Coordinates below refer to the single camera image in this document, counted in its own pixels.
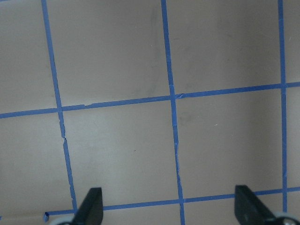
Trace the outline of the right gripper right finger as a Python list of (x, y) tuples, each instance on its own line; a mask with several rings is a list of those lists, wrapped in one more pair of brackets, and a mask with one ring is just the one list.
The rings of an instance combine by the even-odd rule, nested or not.
[(234, 214), (240, 225), (280, 225), (268, 207), (246, 185), (235, 186)]

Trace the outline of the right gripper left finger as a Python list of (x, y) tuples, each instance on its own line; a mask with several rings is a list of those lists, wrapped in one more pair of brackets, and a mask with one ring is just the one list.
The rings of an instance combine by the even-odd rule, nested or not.
[(74, 225), (100, 225), (103, 221), (102, 188), (91, 188), (73, 218)]

